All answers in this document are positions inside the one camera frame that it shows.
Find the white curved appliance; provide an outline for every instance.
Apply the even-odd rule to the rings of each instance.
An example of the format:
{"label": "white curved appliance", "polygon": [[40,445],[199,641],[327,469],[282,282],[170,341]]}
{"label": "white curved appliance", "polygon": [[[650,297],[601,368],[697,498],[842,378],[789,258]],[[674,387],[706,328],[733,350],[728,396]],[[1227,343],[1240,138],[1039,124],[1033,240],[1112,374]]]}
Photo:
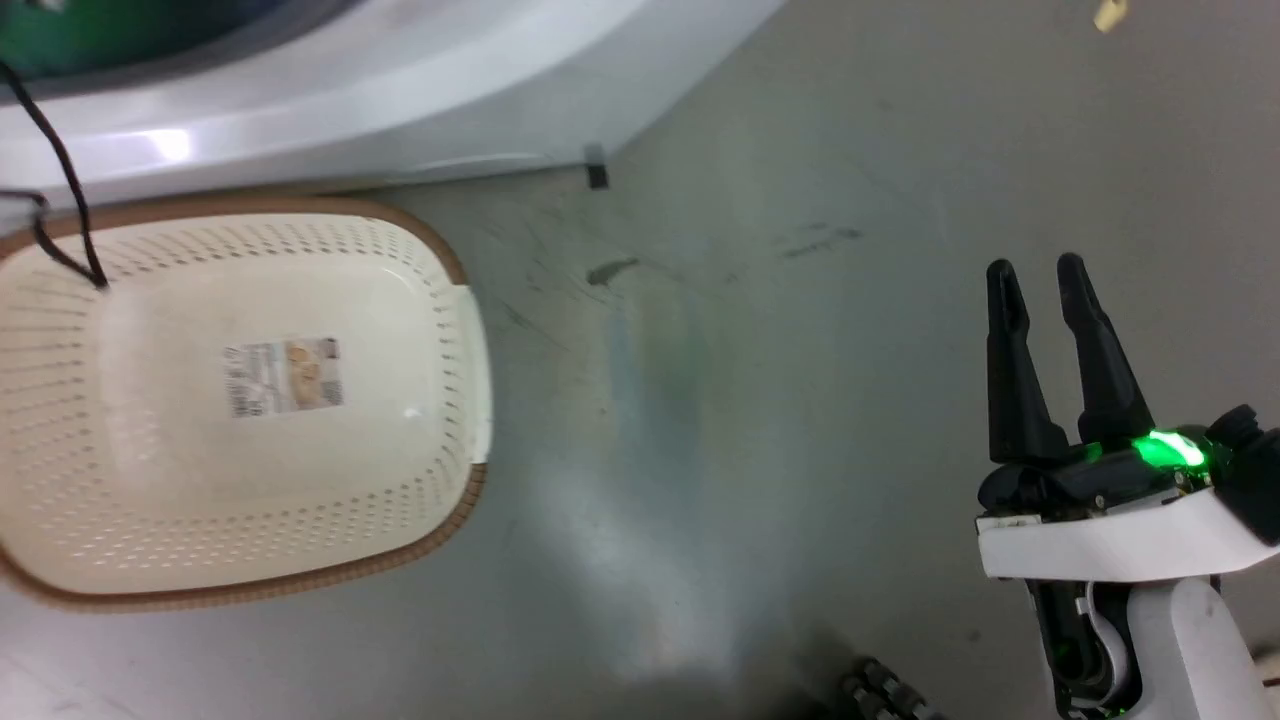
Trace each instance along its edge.
{"label": "white curved appliance", "polygon": [[[364,0],[248,58],[41,108],[91,204],[568,165],[635,137],[782,3]],[[47,142],[4,100],[0,187],[70,201]],[[24,213],[0,208],[0,225]]]}

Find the yellow object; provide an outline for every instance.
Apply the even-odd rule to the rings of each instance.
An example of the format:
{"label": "yellow object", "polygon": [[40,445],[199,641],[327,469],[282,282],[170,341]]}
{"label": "yellow object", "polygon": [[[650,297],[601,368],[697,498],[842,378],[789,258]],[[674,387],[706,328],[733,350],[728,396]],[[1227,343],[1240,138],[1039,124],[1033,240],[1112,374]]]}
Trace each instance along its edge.
{"label": "yellow object", "polygon": [[1129,14],[1129,0],[1102,0],[1098,13],[1093,15],[1093,26],[1100,32],[1111,32]]}

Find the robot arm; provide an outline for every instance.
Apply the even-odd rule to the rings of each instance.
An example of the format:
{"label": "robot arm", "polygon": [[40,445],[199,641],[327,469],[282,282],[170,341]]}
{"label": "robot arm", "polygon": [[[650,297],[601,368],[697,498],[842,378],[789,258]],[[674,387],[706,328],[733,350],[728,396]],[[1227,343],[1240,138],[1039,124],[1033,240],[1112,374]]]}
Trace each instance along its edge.
{"label": "robot arm", "polygon": [[987,270],[991,457],[978,546],[1027,583],[1069,720],[1274,720],[1225,603],[1203,577],[1280,553],[1280,432],[1248,406],[1161,430],[1080,258],[1057,266],[1084,395],[1082,442],[1048,415],[1012,266]]}

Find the dark green object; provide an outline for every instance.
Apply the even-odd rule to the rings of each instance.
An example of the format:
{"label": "dark green object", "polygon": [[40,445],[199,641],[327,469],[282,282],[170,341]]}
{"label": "dark green object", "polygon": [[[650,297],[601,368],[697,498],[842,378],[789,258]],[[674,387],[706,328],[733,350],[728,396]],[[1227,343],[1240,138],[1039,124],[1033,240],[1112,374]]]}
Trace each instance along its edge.
{"label": "dark green object", "polygon": [[252,23],[283,0],[0,0],[0,58],[26,81],[160,60]]}

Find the washing machine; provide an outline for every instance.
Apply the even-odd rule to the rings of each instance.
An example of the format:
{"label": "washing machine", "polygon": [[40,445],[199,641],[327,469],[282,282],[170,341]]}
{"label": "washing machine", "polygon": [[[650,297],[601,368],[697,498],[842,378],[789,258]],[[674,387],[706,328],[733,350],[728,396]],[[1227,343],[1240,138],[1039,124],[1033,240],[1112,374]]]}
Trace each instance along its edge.
{"label": "washing machine", "polygon": [[[78,36],[95,47],[91,58],[38,56],[58,41],[17,28],[37,55],[19,72],[95,205],[595,161],[658,119],[783,3],[228,0],[206,5],[234,13],[177,23],[160,8],[201,4],[157,1],[151,10],[140,0],[19,8],[99,14]],[[156,27],[183,31],[148,32]],[[8,94],[0,187],[70,204],[49,143]],[[24,213],[3,206],[0,224]]]}

